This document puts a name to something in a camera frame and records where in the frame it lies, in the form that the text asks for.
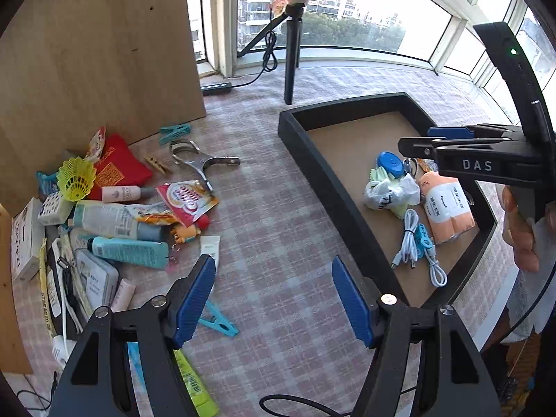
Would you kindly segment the person's right hand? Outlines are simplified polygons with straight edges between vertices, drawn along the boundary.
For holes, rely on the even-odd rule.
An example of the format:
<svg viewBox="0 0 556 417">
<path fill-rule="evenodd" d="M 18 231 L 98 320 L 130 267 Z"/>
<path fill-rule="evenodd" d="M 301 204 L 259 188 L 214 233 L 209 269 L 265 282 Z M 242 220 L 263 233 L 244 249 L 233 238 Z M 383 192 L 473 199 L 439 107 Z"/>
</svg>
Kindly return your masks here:
<svg viewBox="0 0 556 417">
<path fill-rule="evenodd" d="M 504 210 L 502 237 L 514 250 L 516 266 L 522 271 L 537 273 L 540 262 L 533 250 L 535 242 L 533 230 L 519 214 L 517 203 L 508 186 L 502 188 L 501 206 Z"/>
</svg>

